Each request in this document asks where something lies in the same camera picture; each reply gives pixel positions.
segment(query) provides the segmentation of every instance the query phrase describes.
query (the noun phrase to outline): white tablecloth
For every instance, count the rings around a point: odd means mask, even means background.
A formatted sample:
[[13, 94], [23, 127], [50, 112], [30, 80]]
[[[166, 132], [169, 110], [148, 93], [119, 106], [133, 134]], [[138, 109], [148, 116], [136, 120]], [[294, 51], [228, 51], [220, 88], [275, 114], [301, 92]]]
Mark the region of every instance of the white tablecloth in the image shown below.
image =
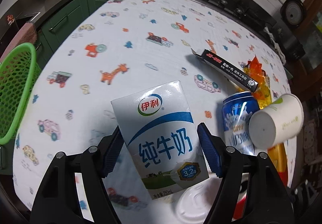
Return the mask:
[[[222, 101], [235, 87], [200, 62], [214, 50], [236, 67], [256, 55], [270, 77], [271, 95], [290, 92], [278, 56], [247, 29], [192, 0], [110, 0], [88, 17], [59, 47], [39, 76], [16, 137], [14, 188], [29, 208], [53, 156], [82, 153], [117, 126], [111, 100], [180, 80], [193, 120], [223, 136]], [[195, 81], [219, 88], [205, 90]], [[285, 143], [289, 184], [296, 138]], [[91, 219], [82, 178], [77, 175], [83, 215]], [[210, 178], [190, 189], [149, 197], [123, 147], [114, 171], [104, 179], [122, 223], [202, 223], [220, 180]]]

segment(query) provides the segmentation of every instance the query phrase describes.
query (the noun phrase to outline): cabinet handle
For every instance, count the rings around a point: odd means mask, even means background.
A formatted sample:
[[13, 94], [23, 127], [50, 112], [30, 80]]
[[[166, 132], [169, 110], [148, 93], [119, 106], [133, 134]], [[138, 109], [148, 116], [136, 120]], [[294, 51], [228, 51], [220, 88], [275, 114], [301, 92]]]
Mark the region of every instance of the cabinet handle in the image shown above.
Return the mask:
[[40, 42], [40, 43], [39, 43], [39, 45], [37, 46], [36, 51], [40, 48], [40, 46], [41, 46], [41, 42]]
[[59, 24], [61, 24], [61, 23], [62, 23], [62, 21], [63, 21], [64, 19], [68, 19], [68, 15], [66, 15], [64, 18], [62, 18], [59, 22], [57, 22], [57, 23], [54, 25], [54, 27], [50, 28], [48, 31], [49, 31], [49, 32], [52, 32], [52, 33], [55, 33], [54, 28], [56, 28]]

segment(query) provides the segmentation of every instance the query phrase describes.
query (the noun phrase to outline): yili logo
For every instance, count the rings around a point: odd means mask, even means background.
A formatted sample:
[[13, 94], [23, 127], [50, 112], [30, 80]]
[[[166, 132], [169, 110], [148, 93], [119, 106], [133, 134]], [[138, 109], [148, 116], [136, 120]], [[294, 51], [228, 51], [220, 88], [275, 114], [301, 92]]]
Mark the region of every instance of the yili logo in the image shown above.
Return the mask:
[[151, 116], [161, 108], [162, 98], [158, 94], [151, 94], [143, 98], [137, 106], [137, 111], [143, 116]]

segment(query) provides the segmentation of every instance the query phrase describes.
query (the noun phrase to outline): green plastic basket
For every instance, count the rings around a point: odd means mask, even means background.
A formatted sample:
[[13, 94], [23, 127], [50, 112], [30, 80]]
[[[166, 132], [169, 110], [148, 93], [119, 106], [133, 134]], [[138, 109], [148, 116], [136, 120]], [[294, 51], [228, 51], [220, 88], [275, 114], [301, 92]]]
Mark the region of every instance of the green plastic basket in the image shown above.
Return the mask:
[[0, 65], [0, 145], [14, 138], [41, 70], [31, 43], [15, 47]]

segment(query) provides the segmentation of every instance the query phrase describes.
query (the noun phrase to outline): white paper cup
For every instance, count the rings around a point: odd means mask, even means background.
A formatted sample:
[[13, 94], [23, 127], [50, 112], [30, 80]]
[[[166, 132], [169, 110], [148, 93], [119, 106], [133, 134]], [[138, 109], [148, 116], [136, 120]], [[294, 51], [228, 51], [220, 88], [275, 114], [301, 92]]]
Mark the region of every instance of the white paper cup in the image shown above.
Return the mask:
[[296, 136], [304, 121], [297, 96], [283, 94], [275, 102], [255, 112], [249, 121], [249, 136], [260, 149], [268, 149]]

